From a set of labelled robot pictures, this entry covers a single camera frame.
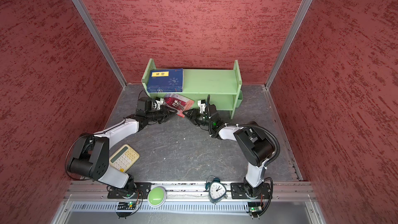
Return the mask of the red magazine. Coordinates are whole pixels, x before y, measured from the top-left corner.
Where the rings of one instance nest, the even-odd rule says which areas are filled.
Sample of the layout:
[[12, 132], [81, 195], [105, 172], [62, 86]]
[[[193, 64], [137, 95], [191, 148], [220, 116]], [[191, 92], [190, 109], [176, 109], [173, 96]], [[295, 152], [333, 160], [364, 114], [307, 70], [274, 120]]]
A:
[[182, 118], [185, 117], [183, 112], [190, 110], [191, 107], [194, 105], [193, 100], [176, 93], [166, 94], [163, 99], [164, 104], [168, 107], [171, 107], [172, 109], [175, 109], [177, 111], [177, 115]]

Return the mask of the blue book Yijing yellow label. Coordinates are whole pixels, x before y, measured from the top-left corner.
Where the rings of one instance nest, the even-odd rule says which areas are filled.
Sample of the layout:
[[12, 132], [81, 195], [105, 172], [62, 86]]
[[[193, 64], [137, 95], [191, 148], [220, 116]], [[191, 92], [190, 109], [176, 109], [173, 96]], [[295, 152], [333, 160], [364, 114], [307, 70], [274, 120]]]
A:
[[183, 68], [154, 69], [149, 74], [147, 91], [149, 93], [183, 92]]

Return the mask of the green wooden two-tier shelf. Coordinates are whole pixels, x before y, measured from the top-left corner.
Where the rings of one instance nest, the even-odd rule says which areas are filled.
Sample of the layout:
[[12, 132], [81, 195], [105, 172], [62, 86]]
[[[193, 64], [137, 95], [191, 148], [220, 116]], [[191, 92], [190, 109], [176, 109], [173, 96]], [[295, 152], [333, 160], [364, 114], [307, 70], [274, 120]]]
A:
[[[164, 97], [169, 93], [149, 93], [147, 83], [149, 74], [157, 68], [150, 59], [142, 76], [142, 84], [147, 94], [152, 98]], [[187, 97], [195, 102], [205, 100], [210, 95], [210, 103], [220, 111], [228, 111], [232, 119], [242, 102], [241, 86], [243, 84], [238, 61], [234, 61], [233, 69], [191, 69], [183, 68], [183, 92], [173, 92]]]

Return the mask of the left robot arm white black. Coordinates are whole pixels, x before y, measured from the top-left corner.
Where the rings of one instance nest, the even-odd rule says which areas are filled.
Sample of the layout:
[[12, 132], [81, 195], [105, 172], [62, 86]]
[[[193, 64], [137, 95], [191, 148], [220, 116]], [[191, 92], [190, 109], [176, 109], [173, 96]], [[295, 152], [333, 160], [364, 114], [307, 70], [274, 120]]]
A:
[[162, 105], [157, 99], [138, 99], [136, 112], [125, 117], [120, 123], [94, 134], [83, 133], [74, 142], [66, 155], [67, 175], [77, 174], [106, 184], [124, 193], [135, 190], [134, 178], [110, 165], [109, 150], [123, 139], [143, 130], [148, 124], [167, 122], [177, 111]]

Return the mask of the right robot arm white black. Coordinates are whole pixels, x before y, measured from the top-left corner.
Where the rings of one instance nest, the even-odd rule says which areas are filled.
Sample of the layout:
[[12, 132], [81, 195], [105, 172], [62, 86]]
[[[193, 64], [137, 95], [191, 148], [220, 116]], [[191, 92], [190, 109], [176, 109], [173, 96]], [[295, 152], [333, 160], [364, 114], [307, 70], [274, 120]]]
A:
[[265, 170], [280, 154], [280, 144], [275, 135], [254, 121], [247, 124], [226, 123], [214, 105], [205, 106], [203, 111], [190, 109], [182, 113], [194, 125], [207, 127], [210, 137], [237, 142], [248, 161], [243, 184], [245, 194], [250, 198], [259, 196], [266, 181]]

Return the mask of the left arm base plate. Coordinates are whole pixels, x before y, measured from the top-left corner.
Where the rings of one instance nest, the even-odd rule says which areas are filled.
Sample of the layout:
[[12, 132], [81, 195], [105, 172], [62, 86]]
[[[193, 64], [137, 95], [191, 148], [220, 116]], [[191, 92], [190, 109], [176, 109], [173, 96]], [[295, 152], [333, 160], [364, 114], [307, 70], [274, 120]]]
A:
[[108, 199], [147, 199], [151, 191], [152, 183], [135, 182], [132, 187], [125, 186], [124, 188], [117, 188], [114, 186], [107, 186]]

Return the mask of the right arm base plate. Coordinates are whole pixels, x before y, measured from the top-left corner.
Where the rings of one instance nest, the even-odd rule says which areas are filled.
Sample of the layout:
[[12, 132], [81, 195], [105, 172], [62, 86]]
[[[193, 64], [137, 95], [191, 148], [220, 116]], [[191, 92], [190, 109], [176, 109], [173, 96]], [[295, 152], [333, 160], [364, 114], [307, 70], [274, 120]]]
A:
[[269, 183], [261, 183], [258, 187], [251, 187], [248, 183], [231, 183], [232, 199], [269, 199], [271, 186]]

